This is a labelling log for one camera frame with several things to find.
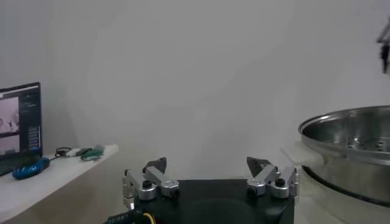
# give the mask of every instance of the computer monitor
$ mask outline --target computer monitor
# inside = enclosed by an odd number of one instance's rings
[[[0,89],[0,159],[42,156],[40,83]]]

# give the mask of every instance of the blue computer mouse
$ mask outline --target blue computer mouse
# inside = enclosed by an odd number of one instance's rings
[[[17,180],[26,179],[39,174],[50,165],[50,159],[42,157],[36,163],[16,168],[12,171],[12,176]]]

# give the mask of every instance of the yellow cable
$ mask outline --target yellow cable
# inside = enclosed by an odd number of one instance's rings
[[[144,214],[142,214],[143,216],[146,216],[150,221],[151,221],[151,224],[156,224],[155,222],[154,222],[154,218],[153,218],[153,216],[152,215],[150,215],[149,213],[144,213]]]

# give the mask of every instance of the stainless steel pot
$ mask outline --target stainless steel pot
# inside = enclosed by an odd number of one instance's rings
[[[336,111],[299,126],[302,142],[322,154],[311,176],[347,195],[390,206],[390,106]]]

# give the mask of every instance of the white shelf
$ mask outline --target white shelf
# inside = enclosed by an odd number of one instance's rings
[[[51,161],[42,173],[25,180],[16,180],[10,173],[0,177],[0,223],[38,203],[118,150],[117,145],[106,146],[98,161],[82,161],[80,157],[58,158]]]

